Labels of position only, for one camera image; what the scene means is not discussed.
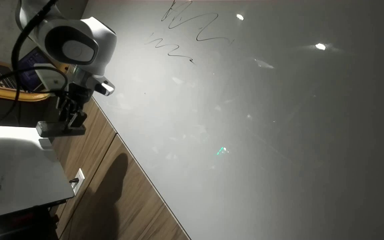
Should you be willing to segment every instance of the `power outlet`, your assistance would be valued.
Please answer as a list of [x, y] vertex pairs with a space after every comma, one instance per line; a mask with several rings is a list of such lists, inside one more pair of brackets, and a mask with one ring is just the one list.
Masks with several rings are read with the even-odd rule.
[[75, 172], [75, 175], [74, 175], [74, 179], [77, 179], [77, 182], [75, 182], [75, 183], [70, 183], [70, 187], [71, 187], [73, 194], [74, 194], [74, 196], [75, 196], [77, 192], [79, 191], [79, 188], [81, 188], [83, 180], [85, 180], [85, 176], [83, 176], [83, 172], [82, 172], [81, 168], [77, 170], [77, 172]]

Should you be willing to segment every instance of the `whiteboard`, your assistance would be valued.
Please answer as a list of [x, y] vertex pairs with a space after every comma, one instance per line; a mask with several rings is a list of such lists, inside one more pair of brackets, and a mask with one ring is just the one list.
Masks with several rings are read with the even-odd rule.
[[117, 34], [115, 92], [95, 99], [191, 239], [384, 239], [384, 3], [85, 16]]

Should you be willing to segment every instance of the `wooden floor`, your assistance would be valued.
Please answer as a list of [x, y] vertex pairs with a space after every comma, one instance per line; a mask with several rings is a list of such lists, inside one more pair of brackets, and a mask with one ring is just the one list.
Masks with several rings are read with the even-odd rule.
[[78, 195], [57, 211], [58, 236], [62, 240], [189, 239], [95, 104], [86, 106], [86, 112], [83, 136], [53, 142], [67, 178], [77, 168], [85, 174]]

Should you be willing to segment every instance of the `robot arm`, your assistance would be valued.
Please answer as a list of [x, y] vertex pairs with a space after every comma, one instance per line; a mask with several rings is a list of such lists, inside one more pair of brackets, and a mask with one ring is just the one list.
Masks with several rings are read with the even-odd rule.
[[[22, 30], [27, 22], [46, 4], [46, 0], [19, 0], [15, 23]], [[29, 35], [38, 48], [54, 60], [70, 64], [66, 72], [67, 86], [57, 100], [57, 118], [39, 122], [41, 136], [81, 135], [86, 115], [82, 106], [91, 94], [110, 95], [113, 84], [105, 79], [105, 66], [115, 46], [115, 35], [94, 18], [82, 20], [65, 19], [53, 7], [43, 22]]]

